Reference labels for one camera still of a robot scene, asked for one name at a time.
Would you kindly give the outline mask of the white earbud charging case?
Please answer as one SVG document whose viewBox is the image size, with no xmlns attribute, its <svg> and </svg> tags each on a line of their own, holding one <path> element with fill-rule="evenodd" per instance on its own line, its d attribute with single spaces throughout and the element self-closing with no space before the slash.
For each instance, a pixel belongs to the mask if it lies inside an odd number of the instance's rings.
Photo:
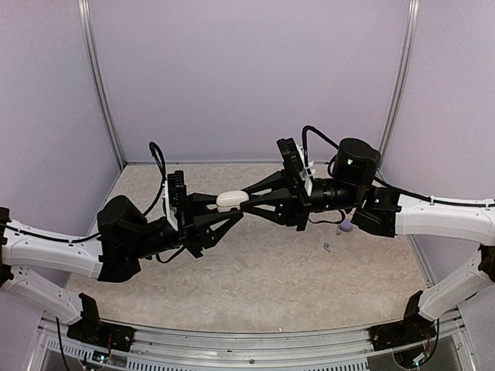
<svg viewBox="0 0 495 371">
<path fill-rule="evenodd" d="M 219 213 L 240 209 L 241 204 L 249 200 L 249 195 L 241 190 L 222 192 L 216 197 L 216 207 Z"/>
</svg>

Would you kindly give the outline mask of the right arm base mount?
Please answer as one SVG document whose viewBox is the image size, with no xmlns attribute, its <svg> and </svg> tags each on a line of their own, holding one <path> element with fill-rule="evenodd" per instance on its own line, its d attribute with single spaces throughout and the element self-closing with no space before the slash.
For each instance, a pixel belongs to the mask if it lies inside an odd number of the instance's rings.
<svg viewBox="0 0 495 371">
<path fill-rule="evenodd" d="M 375 325 L 369 328 L 370 341 L 374 351 L 391 349 L 437 336 L 434 321 L 419 314 L 419 299 L 423 291 L 413 294 L 406 305 L 400 321 Z"/>
</svg>

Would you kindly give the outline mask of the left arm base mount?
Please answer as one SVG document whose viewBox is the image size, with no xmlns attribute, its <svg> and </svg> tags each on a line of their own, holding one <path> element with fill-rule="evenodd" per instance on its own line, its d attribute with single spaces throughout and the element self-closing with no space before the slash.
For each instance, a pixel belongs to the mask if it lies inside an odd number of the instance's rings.
<svg viewBox="0 0 495 371">
<path fill-rule="evenodd" d="M 135 329 L 127 325 L 102 321 L 97 302 L 83 293 L 79 294 L 79 298 L 82 304 L 80 319 L 68 326 L 67 337 L 110 350 L 129 352 L 135 337 Z"/>
</svg>

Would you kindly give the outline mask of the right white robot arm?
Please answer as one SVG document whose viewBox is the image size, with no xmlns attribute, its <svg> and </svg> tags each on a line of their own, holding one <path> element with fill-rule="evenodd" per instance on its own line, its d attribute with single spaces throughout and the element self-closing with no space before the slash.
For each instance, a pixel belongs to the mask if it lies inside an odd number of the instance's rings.
<svg viewBox="0 0 495 371">
<path fill-rule="evenodd" d="M 433 287 L 413 295 L 395 335 L 411 343 L 461 301 L 494 283 L 494 201 L 438 199 L 373 184 L 379 151 L 344 138 L 328 167 L 316 178 L 307 151 L 292 139 L 277 142 L 284 168 L 245 189 L 241 210 L 274 223 L 304 230 L 310 213 L 352 213 L 352 224 L 381 237 L 431 235 L 469 240 L 480 246 L 463 265 Z"/>
</svg>

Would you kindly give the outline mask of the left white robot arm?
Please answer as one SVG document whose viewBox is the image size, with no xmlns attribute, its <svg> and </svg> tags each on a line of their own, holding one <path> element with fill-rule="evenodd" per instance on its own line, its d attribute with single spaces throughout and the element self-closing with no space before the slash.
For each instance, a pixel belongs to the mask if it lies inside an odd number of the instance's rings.
<svg viewBox="0 0 495 371">
<path fill-rule="evenodd" d="M 126 196 L 116 196 L 97 215 L 93 236 L 70 237 L 38 230 L 1 210 L 1 290 L 31 301 L 91 343 L 108 337 L 97 302 L 74 294 L 33 271 L 44 267 L 79 274 L 104 283 L 129 281 L 140 262 L 168 250 L 188 250 L 194 257 L 214 247 L 242 217 L 239 206 L 211 209 L 214 197 L 192 194 L 172 203 L 150 221 Z"/>
</svg>

